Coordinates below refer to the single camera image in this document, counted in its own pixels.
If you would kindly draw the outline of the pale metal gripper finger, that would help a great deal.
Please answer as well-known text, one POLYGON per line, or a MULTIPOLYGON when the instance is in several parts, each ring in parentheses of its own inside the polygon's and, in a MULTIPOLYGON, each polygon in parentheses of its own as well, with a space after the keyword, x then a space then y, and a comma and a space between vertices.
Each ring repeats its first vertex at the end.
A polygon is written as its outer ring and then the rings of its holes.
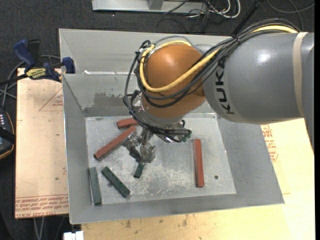
POLYGON ((156 149, 155 145, 141 145, 140 146, 140 154, 142 163, 151 163, 156 157, 156 149))
POLYGON ((141 161, 141 154, 140 152, 136 149, 137 146, 140 145, 140 142, 136 137, 127 137, 123 142, 122 145, 128 150, 129 155, 133 157, 137 162, 141 161))

